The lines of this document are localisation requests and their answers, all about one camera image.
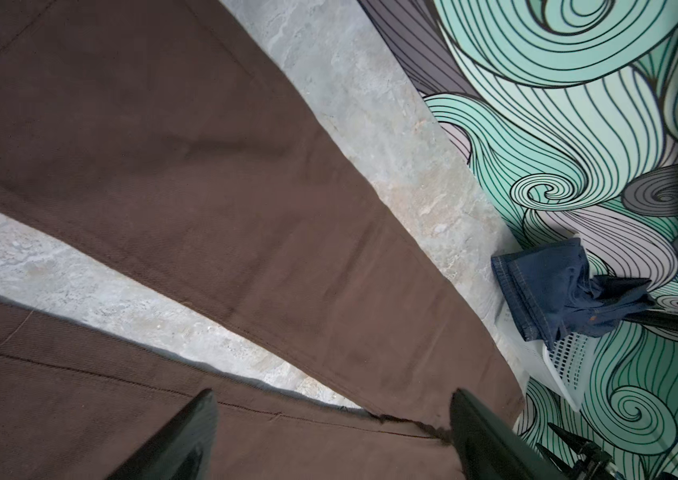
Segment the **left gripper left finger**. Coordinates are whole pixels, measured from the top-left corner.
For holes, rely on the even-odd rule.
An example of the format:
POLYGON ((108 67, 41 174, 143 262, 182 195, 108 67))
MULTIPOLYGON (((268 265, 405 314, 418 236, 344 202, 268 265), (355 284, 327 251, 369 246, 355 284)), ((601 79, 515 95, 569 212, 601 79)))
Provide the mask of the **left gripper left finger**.
POLYGON ((218 418, 214 392, 202 390, 108 479, 205 479, 218 418))

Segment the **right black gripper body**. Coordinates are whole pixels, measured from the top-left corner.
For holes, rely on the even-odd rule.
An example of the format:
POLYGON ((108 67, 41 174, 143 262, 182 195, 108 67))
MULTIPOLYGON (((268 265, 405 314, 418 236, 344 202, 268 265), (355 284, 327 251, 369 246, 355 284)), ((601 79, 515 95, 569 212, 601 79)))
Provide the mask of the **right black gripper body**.
POLYGON ((551 463, 566 479, 614 480, 615 466, 612 457, 593 441, 568 432, 552 423, 548 426, 575 455, 575 462, 568 465, 549 449, 536 443, 542 457, 551 463))

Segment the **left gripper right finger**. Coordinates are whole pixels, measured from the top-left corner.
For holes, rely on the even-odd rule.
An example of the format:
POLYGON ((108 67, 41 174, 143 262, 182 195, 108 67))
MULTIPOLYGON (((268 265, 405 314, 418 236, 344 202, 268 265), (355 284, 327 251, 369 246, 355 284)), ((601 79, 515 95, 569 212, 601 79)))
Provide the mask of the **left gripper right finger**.
POLYGON ((466 479, 564 479, 470 392, 456 390, 449 413, 451 442, 466 479))

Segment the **brown trousers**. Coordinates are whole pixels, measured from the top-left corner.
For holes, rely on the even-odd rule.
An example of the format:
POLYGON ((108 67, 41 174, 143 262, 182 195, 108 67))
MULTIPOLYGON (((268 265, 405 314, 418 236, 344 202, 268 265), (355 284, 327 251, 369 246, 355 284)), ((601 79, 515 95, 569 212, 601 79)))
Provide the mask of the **brown trousers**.
POLYGON ((205 389, 205 479, 466 479, 453 393, 522 410, 481 320, 217 1, 0 1, 0 212, 360 407, 0 302, 0 479, 108 478, 205 389))

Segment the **navy blue trousers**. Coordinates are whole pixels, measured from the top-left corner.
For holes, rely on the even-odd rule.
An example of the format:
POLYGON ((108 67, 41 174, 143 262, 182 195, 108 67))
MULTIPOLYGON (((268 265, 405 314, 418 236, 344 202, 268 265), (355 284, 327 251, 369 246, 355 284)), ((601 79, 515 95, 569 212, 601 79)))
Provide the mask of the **navy blue trousers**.
POLYGON ((591 275, 576 237, 494 256, 491 268, 520 336, 549 349, 572 333, 602 337, 654 306, 648 279, 591 275))

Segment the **white plastic laundry basket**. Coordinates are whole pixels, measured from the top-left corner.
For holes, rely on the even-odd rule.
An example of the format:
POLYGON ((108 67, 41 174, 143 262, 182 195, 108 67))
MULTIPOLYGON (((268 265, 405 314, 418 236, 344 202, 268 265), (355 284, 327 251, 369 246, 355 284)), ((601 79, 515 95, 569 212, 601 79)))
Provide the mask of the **white plastic laundry basket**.
POLYGON ((505 302, 495 324, 530 377, 560 395, 572 410, 579 412, 584 404, 598 339, 572 333, 553 347, 547 347, 541 340, 525 341, 505 302))

